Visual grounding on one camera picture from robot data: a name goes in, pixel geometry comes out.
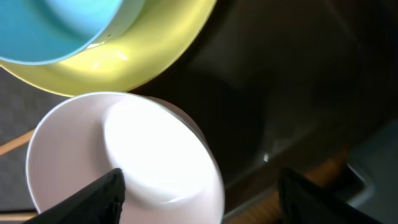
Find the wooden floor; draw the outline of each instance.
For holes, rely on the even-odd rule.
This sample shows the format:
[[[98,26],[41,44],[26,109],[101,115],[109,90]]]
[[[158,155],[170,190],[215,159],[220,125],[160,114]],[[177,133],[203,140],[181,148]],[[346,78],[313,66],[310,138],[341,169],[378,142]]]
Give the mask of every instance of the wooden floor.
[[[348,152],[341,151],[329,158],[317,168],[308,172],[305,176],[314,183],[324,186],[336,179],[346,167]],[[268,224],[279,220],[279,196],[274,192],[257,205],[238,215],[225,224]]]

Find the yellow plate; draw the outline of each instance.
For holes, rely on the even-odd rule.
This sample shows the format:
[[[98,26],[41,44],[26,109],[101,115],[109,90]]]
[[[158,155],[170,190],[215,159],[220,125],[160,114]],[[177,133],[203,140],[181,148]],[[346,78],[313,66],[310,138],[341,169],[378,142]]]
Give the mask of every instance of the yellow plate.
[[[121,37],[51,65],[0,61],[17,78],[51,93],[75,96],[128,91],[162,73],[193,42],[216,0],[146,0]]]

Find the blue bowl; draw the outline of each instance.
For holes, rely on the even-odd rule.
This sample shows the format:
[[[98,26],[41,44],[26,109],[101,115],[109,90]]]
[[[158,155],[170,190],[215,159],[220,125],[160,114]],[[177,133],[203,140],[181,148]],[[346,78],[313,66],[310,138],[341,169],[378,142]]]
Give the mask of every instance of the blue bowl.
[[[120,36],[144,0],[1,0],[0,60],[55,63]]]

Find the black object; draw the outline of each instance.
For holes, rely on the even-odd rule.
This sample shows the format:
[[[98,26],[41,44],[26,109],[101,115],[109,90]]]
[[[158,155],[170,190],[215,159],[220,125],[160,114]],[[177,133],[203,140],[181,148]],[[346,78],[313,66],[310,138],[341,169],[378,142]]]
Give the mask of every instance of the black object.
[[[286,224],[380,224],[290,169],[282,170],[279,200]]]
[[[113,169],[24,224],[118,224],[125,190],[122,170]]]

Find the wooden stick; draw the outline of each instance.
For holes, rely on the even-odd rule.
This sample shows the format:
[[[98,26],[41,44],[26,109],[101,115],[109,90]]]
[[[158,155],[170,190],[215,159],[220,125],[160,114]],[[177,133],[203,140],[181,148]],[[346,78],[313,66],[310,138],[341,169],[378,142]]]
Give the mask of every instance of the wooden stick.
[[[27,221],[37,216],[35,212],[22,212],[22,213],[0,213],[1,221]]]
[[[29,131],[28,133],[19,136],[18,138],[11,140],[7,143],[5,143],[4,145],[0,146],[0,156],[4,155],[5,153],[21,146],[24,145],[26,143],[28,143],[30,141],[30,139],[32,138],[34,130]]]

